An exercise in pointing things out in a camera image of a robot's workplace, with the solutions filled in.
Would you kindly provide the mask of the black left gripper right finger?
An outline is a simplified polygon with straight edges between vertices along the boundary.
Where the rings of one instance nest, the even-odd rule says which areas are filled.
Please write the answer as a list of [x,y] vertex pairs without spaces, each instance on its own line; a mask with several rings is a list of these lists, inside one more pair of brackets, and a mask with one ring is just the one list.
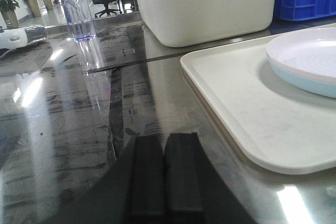
[[255,223],[205,154],[197,133],[172,133],[165,184],[173,223]]

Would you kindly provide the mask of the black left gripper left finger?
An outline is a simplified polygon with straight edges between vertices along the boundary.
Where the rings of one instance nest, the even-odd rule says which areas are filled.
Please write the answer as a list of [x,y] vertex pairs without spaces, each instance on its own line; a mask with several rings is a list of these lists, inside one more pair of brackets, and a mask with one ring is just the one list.
[[165,223],[163,151],[156,136],[131,140],[84,196],[49,223]]

